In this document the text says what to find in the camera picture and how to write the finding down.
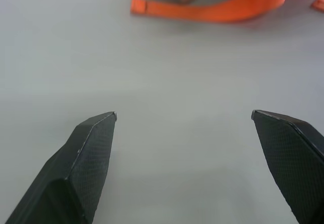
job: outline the white table surface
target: white table surface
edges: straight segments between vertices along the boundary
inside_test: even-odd
[[[132,17],[130,0],[0,0],[0,223],[74,127],[113,110],[94,224],[297,223],[250,115],[324,133],[313,1],[219,25]]]

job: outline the textured black surface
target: textured black surface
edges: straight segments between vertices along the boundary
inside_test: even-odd
[[[110,118],[94,126],[71,172],[70,180],[88,222],[93,220],[108,172],[112,134],[106,131],[105,125],[114,121]]]
[[[116,114],[79,124],[44,165],[6,224],[91,224],[106,179]]]
[[[297,221],[324,223],[323,136],[289,116],[254,111],[252,118],[269,169]]]

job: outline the orange strap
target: orange strap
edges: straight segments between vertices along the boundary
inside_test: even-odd
[[[228,0],[212,6],[186,6],[132,0],[131,13],[202,22],[234,22],[280,7],[285,0]]]
[[[316,0],[313,4],[312,4],[312,7],[321,11],[321,12],[324,12],[324,0]]]

